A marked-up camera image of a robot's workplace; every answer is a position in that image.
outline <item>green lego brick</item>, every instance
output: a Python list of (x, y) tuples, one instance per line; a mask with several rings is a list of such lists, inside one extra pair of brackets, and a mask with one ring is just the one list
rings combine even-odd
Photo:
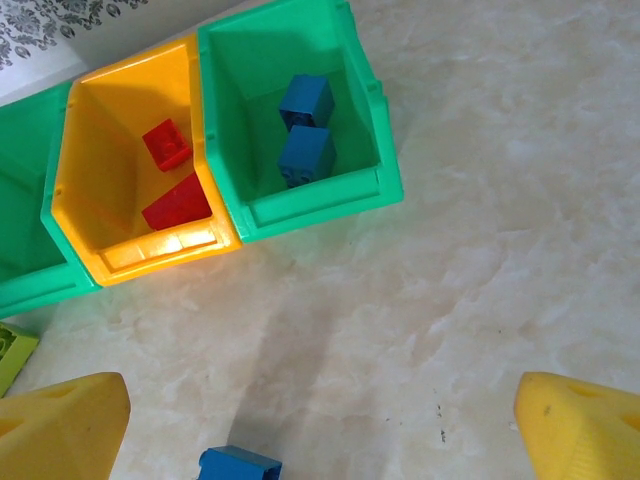
[[(348, 2), (278, 0), (201, 27), (198, 46), (207, 161), (244, 243), (402, 200), (388, 101)], [(280, 107), (297, 75), (330, 85), (336, 158), (288, 188)]]
[(0, 396), (7, 393), (39, 341), (22, 328), (0, 323)]

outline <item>yellow plastic piece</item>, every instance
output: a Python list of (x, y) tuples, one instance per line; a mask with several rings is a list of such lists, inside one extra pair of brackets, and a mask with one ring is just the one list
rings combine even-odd
[[(165, 173), (142, 136), (168, 118), (194, 154)], [(142, 210), (194, 170), (212, 216), (152, 231)], [(103, 286), (241, 247), (205, 156), (195, 34), (75, 82), (52, 211)]]
[(525, 373), (515, 415), (540, 480), (640, 479), (640, 396)]
[(107, 480), (130, 410), (118, 373), (98, 373), (3, 398), (0, 478)]

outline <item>lego stud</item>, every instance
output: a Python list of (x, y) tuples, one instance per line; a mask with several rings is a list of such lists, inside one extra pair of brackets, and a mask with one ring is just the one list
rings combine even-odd
[(171, 119), (145, 133), (142, 139), (153, 161), (163, 172), (178, 167), (193, 155), (191, 147)]
[(15, 335), (13, 335), (9, 330), (2, 329), (0, 330), (0, 338), (13, 339), (15, 338)]
[(280, 173), (282, 175), (282, 178), (284, 178), (284, 181), (286, 182), (287, 187), (293, 188), (296, 186), (295, 173), (292, 169), (283, 167), (280, 170)]
[(0, 339), (0, 358), (4, 357), (11, 346), (11, 342), (4, 338)]
[(306, 170), (300, 172), (300, 184), (301, 185), (305, 185), (305, 184), (311, 182), (312, 178), (313, 178), (313, 173), (308, 172)]

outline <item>marble floor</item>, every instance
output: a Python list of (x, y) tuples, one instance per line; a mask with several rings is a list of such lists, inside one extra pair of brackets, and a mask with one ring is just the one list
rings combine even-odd
[(124, 375), (112, 478), (233, 443), (284, 480), (532, 479), (523, 372), (640, 391), (640, 4), (352, 7), (404, 203), (14, 319), (12, 393)]

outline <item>bin compartment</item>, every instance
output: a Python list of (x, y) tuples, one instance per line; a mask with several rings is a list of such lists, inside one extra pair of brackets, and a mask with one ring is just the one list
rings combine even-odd
[(0, 318), (99, 288), (44, 208), (70, 86), (0, 108)]
[[(279, 0), (198, 30), (206, 153), (244, 242), (403, 198), (388, 104), (344, 0)], [(279, 106), (296, 75), (326, 76), (337, 152), (327, 179), (287, 189)]]
[[(197, 40), (190, 35), (77, 80), (53, 214), (102, 285), (239, 248), (204, 155)], [(171, 120), (193, 158), (163, 172), (143, 136)], [(196, 172), (212, 215), (153, 231), (142, 211)]]

